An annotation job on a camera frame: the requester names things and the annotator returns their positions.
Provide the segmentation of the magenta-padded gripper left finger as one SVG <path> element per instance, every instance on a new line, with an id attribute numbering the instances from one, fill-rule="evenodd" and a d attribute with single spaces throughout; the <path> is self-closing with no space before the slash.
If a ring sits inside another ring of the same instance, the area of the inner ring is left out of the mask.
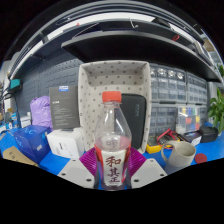
<path id="1" fill-rule="evenodd" d="M 78 186 L 96 189 L 99 185 L 99 172 L 95 149 L 88 150 L 79 159 L 71 159 L 58 176 Z"/>

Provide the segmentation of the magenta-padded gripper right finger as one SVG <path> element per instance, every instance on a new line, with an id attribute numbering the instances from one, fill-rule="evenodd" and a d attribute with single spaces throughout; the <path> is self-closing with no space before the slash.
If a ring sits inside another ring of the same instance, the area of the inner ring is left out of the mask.
<path id="1" fill-rule="evenodd" d="M 155 159 L 146 159 L 136 149 L 130 149 L 127 171 L 129 189 L 141 188 L 165 176 L 166 172 Z"/>

